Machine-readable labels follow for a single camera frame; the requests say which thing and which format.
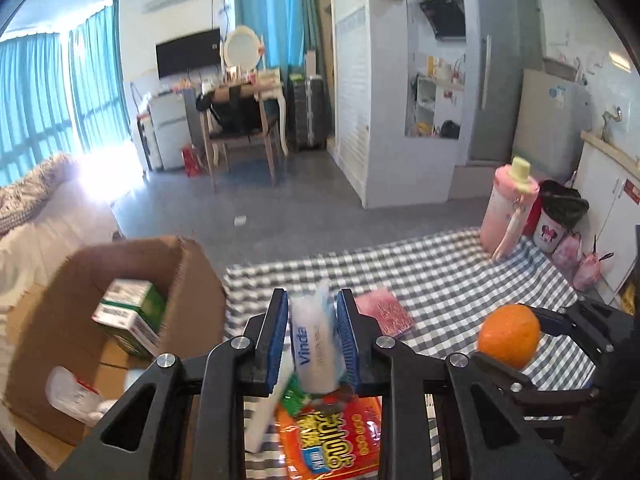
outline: thermos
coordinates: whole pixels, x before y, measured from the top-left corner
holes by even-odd
[[[495,170],[494,189],[480,228],[480,243],[493,261],[516,247],[538,196],[540,186],[529,171],[530,164],[519,156]]]

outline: pink plastic bag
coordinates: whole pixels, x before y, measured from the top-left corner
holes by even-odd
[[[575,273],[574,288],[580,291],[587,290],[600,277],[600,257],[596,253],[587,254]]]
[[[396,337],[415,324],[413,318],[386,287],[358,296],[356,305],[358,312],[376,319],[385,335]]]
[[[551,255],[551,261],[562,275],[571,282],[576,267],[582,256],[582,240],[580,233],[565,236]]]

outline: silver bolt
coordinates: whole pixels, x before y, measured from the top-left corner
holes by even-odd
[[[393,348],[396,346],[396,340],[389,335],[381,335],[376,339],[376,345],[380,348]]]
[[[248,337],[239,335],[238,337],[235,337],[231,340],[231,346],[236,350],[242,350],[243,348],[247,348],[250,342],[251,341],[249,341]]]
[[[449,361],[457,368],[464,368],[469,364],[469,358],[464,354],[452,354]]]
[[[156,363],[158,363],[158,366],[161,368],[168,368],[170,366],[173,366],[175,363],[175,355],[173,354],[159,355],[158,358],[156,359]]]

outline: white bottle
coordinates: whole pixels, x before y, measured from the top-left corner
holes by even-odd
[[[329,283],[320,283],[313,296],[290,298],[290,311],[291,351],[300,387],[308,394],[337,390],[344,359],[337,343]]]
[[[97,422],[92,420],[90,414],[98,410],[102,397],[66,368],[53,368],[47,379],[45,393],[49,404],[62,413],[89,426],[94,426]]]

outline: carton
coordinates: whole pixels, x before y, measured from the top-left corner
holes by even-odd
[[[132,240],[82,248],[70,256],[49,286],[35,285],[23,295],[7,322],[15,352],[2,401],[20,436],[50,468],[57,469],[87,431],[47,402],[45,384],[53,367],[67,368],[105,399],[117,399],[127,369],[150,363],[125,353],[92,320],[116,278],[149,281],[166,298],[158,352],[185,359],[222,342],[223,286],[196,242]]]
[[[130,355],[158,357],[158,331],[166,305],[154,284],[113,280],[92,319]]]

